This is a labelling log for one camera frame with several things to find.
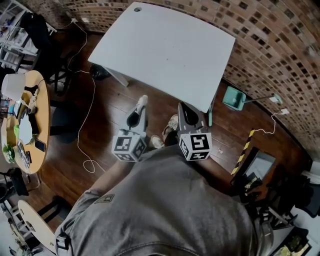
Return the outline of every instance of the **white power cable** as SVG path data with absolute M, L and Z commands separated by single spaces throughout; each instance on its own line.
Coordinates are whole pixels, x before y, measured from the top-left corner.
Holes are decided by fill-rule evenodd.
M 78 54 L 81 52 L 81 50 L 83 49 L 83 47 L 85 47 L 85 45 L 87 44 L 87 40 L 88 40 L 88 34 L 87 34 L 87 32 L 84 31 L 77 23 L 75 23 L 75 22 L 71 22 L 71 23 L 74 23 L 79 29 L 81 29 L 81 30 L 85 33 L 85 43 L 84 43 L 84 45 L 80 48 L 80 50 L 79 50 L 74 56 L 72 56 L 72 58 L 70 59 L 70 61 L 69 61 L 69 63 L 68 63 L 68 66 L 67 66 L 66 68 L 67 68 L 69 71 L 72 71 L 72 72 L 74 72 L 74 73 L 83 72 L 83 73 L 89 74 L 89 72 L 86 72 L 86 71 L 83 71 L 83 70 L 73 71 L 73 70 L 69 69 L 70 62 L 72 61 L 72 59 L 73 59 L 76 55 L 78 55 Z
M 85 161 L 83 162 L 83 164 L 82 164 L 82 165 L 83 165 L 83 168 L 84 168 L 87 172 L 89 172 L 89 173 L 91 173 L 91 174 L 93 174 L 93 173 L 96 171 L 96 168 L 95 168 L 94 163 L 96 163 L 104 172 L 106 172 L 106 171 L 100 166 L 100 164 L 99 164 L 97 161 L 92 160 L 92 159 L 90 158 L 90 156 L 88 156 L 85 152 L 83 152 L 83 150 L 79 147 L 80 131 L 81 131 L 82 127 L 84 126 L 84 124 L 85 124 L 85 122 L 86 122 L 86 120 L 87 120 L 87 118 L 88 118 L 88 116 L 89 116 L 89 113 L 90 113 L 92 104 L 94 103 L 94 99 L 95 99 L 96 83 L 95 83 L 95 80 L 94 80 L 93 77 L 92 77 L 92 81 L 93 81 L 93 84 L 94 84 L 92 101 L 91 101 L 91 105 L 90 105 L 90 107 L 89 107 L 88 114 L 86 114 L 86 117 L 85 117 L 85 119 L 84 119 L 84 121 L 83 121 L 83 123 L 82 123 L 82 125 L 81 125 L 81 127 L 80 127 L 80 129 L 79 129 L 79 132 L 78 132 L 78 142 L 77 142 L 78 149 L 79 149 L 85 156 L 87 156 L 87 157 L 89 158 L 89 160 L 85 160 Z M 89 171 L 89 170 L 86 168 L 86 166 L 85 166 L 85 163 L 86 163 L 86 162 L 91 162 L 92 167 L 93 167 L 93 171 Z
M 81 27 L 79 27 L 78 24 L 76 24 L 75 22 L 71 21 L 70 24 L 71 24 L 71 23 L 74 23 L 79 29 L 81 29 L 81 30 L 85 33 L 85 43 L 84 43 L 84 45 L 80 48 L 80 50 L 74 55 L 74 56 L 76 56 L 76 55 L 78 55 L 78 54 L 80 53 L 80 51 L 83 49 L 83 47 L 85 47 L 85 45 L 87 44 L 88 34 L 87 34 Z M 68 63 L 68 66 L 67 66 L 67 69 L 68 69 L 69 71 L 71 71 L 71 72 L 74 72 L 74 73 L 83 72 L 83 73 L 89 74 L 89 72 L 86 72 L 86 71 L 83 71 L 83 70 L 73 71 L 73 70 L 69 69 L 69 64 L 70 64 L 71 60 L 74 58 L 74 56 L 72 56 L 72 58 L 70 59 L 70 61 L 69 61 L 69 63 Z M 84 126 L 84 124 L 85 124 L 85 122 L 86 122 L 86 120 L 87 120 L 87 118 L 88 118 L 88 116 L 89 116 L 91 107 L 92 107 L 92 105 L 93 105 L 93 103 L 94 103 L 94 99 L 95 99 L 96 83 L 95 83 L 95 80 L 94 80 L 93 77 L 92 77 L 92 81 L 93 81 L 93 84 L 94 84 L 92 101 L 91 101 L 91 104 L 90 104 L 88 113 L 86 114 L 86 117 L 85 117 L 85 119 L 84 119 L 84 121 L 83 121 L 83 123 L 82 123 L 82 125 L 81 125 L 81 127 L 80 127 L 80 129 L 79 129 L 78 139 L 77 139 L 77 144 L 76 144 L 77 147 L 78 147 L 78 149 L 79 149 L 87 158 L 89 158 L 88 160 L 85 160 L 82 165 L 83 165 L 83 168 L 84 168 L 87 172 L 89 172 L 89 173 L 91 173 L 91 174 L 95 173 L 95 171 L 96 171 L 96 168 L 95 168 L 94 163 L 96 163 L 104 172 L 106 172 L 106 171 L 101 167 L 101 165 L 100 165 L 97 161 L 92 160 L 91 157 L 88 156 L 88 155 L 80 148 L 80 146 L 79 146 L 81 129 L 82 129 L 82 127 Z M 93 171 L 90 171 L 90 170 L 88 170 L 88 169 L 86 168 L 86 166 L 85 166 L 85 163 L 86 163 L 86 162 L 91 162 L 92 167 L 93 167 Z
M 73 22 L 73 21 L 71 21 L 68 25 L 63 26 L 63 27 L 61 27 L 61 28 L 59 28 L 59 29 L 60 29 L 60 30 L 62 30 L 62 29 L 64 29 L 64 28 L 66 28 L 66 27 L 70 26 L 72 23 L 74 23 L 74 22 Z
M 258 131 L 263 131 L 265 134 L 274 134 L 275 133 L 275 131 L 276 131 L 276 120 L 274 119 L 274 116 L 275 115 L 285 115 L 285 113 L 274 113 L 272 116 L 271 116 L 271 118 L 272 118 L 272 120 L 273 120 L 273 122 L 274 122 L 274 126 L 273 126 L 273 132 L 267 132 L 267 131 L 265 131 L 264 129 L 258 129 L 258 130 L 254 130 L 255 132 L 258 132 Z

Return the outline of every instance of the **white round table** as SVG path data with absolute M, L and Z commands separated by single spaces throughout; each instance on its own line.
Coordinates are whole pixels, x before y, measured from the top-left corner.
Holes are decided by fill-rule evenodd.
M 34 237 L 50 251 L 56 253 L 55 234 L 44 219 L 26 201 L 19 200 L 18 208 L 23 221 Z
M 23 145 L 24 151 L 29 151 L 32 162 L 30 163 L 30 167 L 27 168 L 19 153 L 17 148 L 18 138 L 16 138 L 14 134 L 14 126 L 19 125 L 19 120 L 11 114 L 7 116 L 7 142 L 15 146 L 13 149 L 15 152 L 15 162 L 19 166 L 19 168 L 27 174 L 35 174 L 38 172 L 43 165 L 48 147 L 49 147 L 49 136 L 50 136 L 50 126 L 51 126 L 51 108 L 50 108 L 50 99 L 47 90 L 47 84 L 44 80 L 44 77 L 36 70 L 31 70 L 25 73 L 25 87 L 32 88 L 38 85 L 39 92 L 36 98 L 36 106 L 37 112 L 34 115 L 36 120 L 36 125 L 39 129 L 39 134 L 37 135 L 37 139 L 45 144 L 44 152 L 37 149 L 35 146 L 35 141 L 30 144 Z M 30 91 L 25 90 L 23 92 L 22 98 L 23 100 L 29 104 L 29 101 L 32 97 L 32 93 Z M 15 102 L 12 100 L 10 102 L 10 106 L 14 105 Z

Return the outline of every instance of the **electrical outlet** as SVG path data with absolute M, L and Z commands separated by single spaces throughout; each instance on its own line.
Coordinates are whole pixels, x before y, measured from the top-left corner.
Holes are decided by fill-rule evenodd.
M 270 97 L 269 100 L 272 101 L 273 103 L 278 102 L 278 99 L 276 97 Z
M 290 113 L 287 108 L 281 109 L 281 112 L 282 112 L 283 115 L 286 115 L 286 114 L 289 114 L 289 113 Z
M 90 22 L 88 18 L 81 18 L 81 19 L 82 19 L 82 21 L 83 21 L 84 23 L 89 23 L 89 22 Z

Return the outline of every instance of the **desk leg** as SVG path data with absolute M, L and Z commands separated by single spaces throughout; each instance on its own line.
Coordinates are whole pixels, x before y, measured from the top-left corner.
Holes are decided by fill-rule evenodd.
M 124 78 L 124 76 L 121 73 L 115 70 L 112 70 L 110 68 L 107 68 L 105 66 L 103 68 L 106 69 L 106 71 L 108 71 L 115 79 L 117 79 L 120 84 L 122 84 L 125 87 L 128 86 L 129 84 L 128 81 Z

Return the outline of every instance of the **teal object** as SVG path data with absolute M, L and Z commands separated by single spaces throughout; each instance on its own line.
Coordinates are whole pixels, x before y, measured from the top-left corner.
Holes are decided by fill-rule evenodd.
M 225 95 L 223 97 L 222 103 L 226 104 L 228 107 L 241 111 L 244 107 L 246 100 L 246 95 L 231 86 L 226 89 Z
M 14 115 L 14 107 L 15 107 L 15 105 L 11 105 L 11 106 L 9 107 L 9 109 L 8 109 L 8 112 L 9 112 L 9 115 L 10 115 L 10 116 L 13 116 L 13 115 Z
M 209 112 L 209 127 L 212 126 L 212 112 Z
M 274 93 L 273 97 L 275 97 L 281 105 L 284 103 L 284 101 L 282 100 L 279 94 Z

